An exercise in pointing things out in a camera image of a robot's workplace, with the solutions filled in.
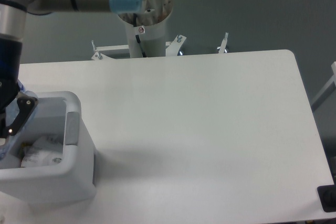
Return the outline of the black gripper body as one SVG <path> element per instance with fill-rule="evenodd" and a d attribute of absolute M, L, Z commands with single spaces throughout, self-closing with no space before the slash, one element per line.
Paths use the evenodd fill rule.
<path fill-rule="evenodd" d="M 1 38 L 1 113 L 16 98 L 22 43 Z"/>

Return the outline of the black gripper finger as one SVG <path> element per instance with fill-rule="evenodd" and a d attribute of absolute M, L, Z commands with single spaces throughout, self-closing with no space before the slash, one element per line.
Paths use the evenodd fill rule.
<path fill-rule="evenodd" d="M 23 129 L 38 104 L 38 99 L 18 95 L 5 109 L 4 137 L 14 136 Z"/>

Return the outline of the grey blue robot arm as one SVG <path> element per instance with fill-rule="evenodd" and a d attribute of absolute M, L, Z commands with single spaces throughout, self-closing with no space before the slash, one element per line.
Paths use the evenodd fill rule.
<path fill-rule="evenodd" d="M 142 0 L 1 0 L 1 138 L 16 135 L 38 104 L 18 84 L 27 14 L 54 12 L 138 13 Z"/>

